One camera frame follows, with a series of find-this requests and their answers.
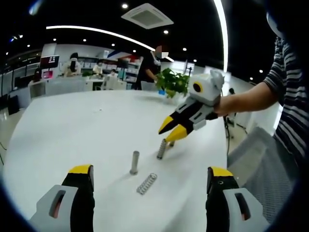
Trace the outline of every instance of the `window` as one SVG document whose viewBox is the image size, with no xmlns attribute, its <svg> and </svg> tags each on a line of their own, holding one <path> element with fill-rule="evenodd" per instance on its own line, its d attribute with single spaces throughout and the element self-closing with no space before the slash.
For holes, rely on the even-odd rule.
<svg viewBox="0 0 309 232">
<path fill-rule="evenodd" d="M 183 73 L 185 62 L 175 61 L 171 63 L 170 69 L 172 69 L 176 73 Z"/>
<path fill-rule="evenodd" d="M 185 71 L 186 75 L 189 75 L 189 72 L 190 72 L 189 68 L 192 68 L 192 70 L 191 70 L 191 75 L 192 75 L 193 70 L 194 70 L 194 63 L 188 63 L 187 64 L 187 69 Z M 185 69 L 185 62 L 175 61 L 171 64 L 170 69 L 172 69 L 176 73 L 183 74 L 183 71 Z"/>
</svg>

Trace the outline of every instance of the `curved light strip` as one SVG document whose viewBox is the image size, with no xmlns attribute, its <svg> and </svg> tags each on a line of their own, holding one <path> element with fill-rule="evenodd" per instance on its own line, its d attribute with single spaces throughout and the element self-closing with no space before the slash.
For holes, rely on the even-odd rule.
<svg viewBox="0 0 309 232">
<path fill-rule="evenodd" d="M 224 57 L 223 72 L 227 72 L 228 38 L 227 38 L 226 19 L 225 19 L 225 14 L 224 14 L 221 0 L 213 0 L 213 2 L 216 5 L 218 16 L 220 19 L 220 24 L 221 24 L 222 39 L 223 39 L 223 57 Z"/>
<path fill-rule="evenodd" d="M 137 40 L 133 40 L 133 39 L 127 37 L 127 36 L 120 35 L 120 34 L 117 34 L 117 33 L 114 33 L 114 32 L 110 32 L 110 31 L 107 31 L 107 30 L 101 30 L 101 29 L 89 28 L 89 27 L 81 27 L 81 26 L 50 26 L 50 27 L 46 27 L 46 29 L 60 29 L 60 28 L 91 30 L 91 31 L 96 31 L 96 32 L 104 33 L 104 34 L 109 34 L 109 35 L 113 35 L 113 36 L 119 37 L 119 38 L 124 39 L 124 40 L 128 40 L 128 41 L 133 42 L 135 44 L 138 44 L 140 46 L 143 46 L 143 47 L 149 49 L 150 51 L 155 51 L 154 48 L 152 48 L 152 47 L 150 47 L 150 46 L 148 46 L 146 44 L 143 44 L 143 43 L 141 43 L 141 42 L 139 42 Z M 168 59 L 171 62 L 174 62 L 174 60 L 172 58 L 166 57 L 166 59 Z"/>
</svg>

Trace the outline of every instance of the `black ceiling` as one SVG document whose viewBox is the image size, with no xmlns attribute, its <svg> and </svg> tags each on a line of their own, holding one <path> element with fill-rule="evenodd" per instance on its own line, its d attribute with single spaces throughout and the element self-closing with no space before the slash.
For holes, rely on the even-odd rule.
<svg viewBox="0 0 309 232">
<path fill-rule="evenodd" d="M 122 3 L 129 8 L 121 8 Z M 172 21 L 173 25 L 146 30 L 121 18 L 128 10 L 150 3 Z M 169 56 L 174 60 L 193 61 L 199 66 L 223 68 L 223 41 L 219 17 L 213 0 L 109 0 L 76 1 L 44 0 L 35 16 L 28 9 L 33 1 L 11 0 L 6 16 L 2 14 L 1 64 L 13 55 L 42 48 L 45 43 L 89 44 L 142 55 L 146 49 L 134 43 L 98 32 L 76 29 L 46 30 L 46 26 L 76 25 L 109 30 L 138 40 L 152 47 L 162 41 L 169 44 Z M 270 68 L 274 53 L 275 35 L 269 28 L 265 11 L 252 1 L 222 0 L 228 29 L 228 71 L 233 76 L 261 81 Z M 22 39 L 9 42 L 13 35 L 23 34 Z"/>
</svg>

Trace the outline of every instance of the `green leaves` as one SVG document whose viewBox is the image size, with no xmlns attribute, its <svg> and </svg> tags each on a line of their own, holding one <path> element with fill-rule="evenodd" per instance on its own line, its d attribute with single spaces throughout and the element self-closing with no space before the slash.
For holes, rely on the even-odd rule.
<svg viewBox="0 0 309 232">
<path fill-rule="evenodd" d="M 173 98 L 176 92 L 182 93 L 184 96 L 188 93 L 188 82 L 190 78 L 188 75 L 175 73 L 170 68 L 167 68 L 156 76 L 158 78 L 156 86 L 165 90 L 168 97 Z"/>
</svg>

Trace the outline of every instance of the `white table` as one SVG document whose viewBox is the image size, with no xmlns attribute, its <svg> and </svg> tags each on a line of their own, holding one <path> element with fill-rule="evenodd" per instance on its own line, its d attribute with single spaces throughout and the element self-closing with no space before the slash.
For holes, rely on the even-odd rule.
<svg viewBox="0 0 309 232">
<path fill-rule="evenodd" d="M 175 106 L 157 93 L 94 91 L 34 100 L 10 141 L 4 182 L 26 219 L 36 202 L 70 168 L 94 165 L 94 230 L 113 232 L 205 231 L 209 166 L 226 167 L 223 120 L 177 141 L 162 160 L 158 135 Z M 129 175 L 132 153 L 140 152 L 139 173 Z M 136 188 L 150 173 L 158 178 L 141 196 Z"/>
</svg>

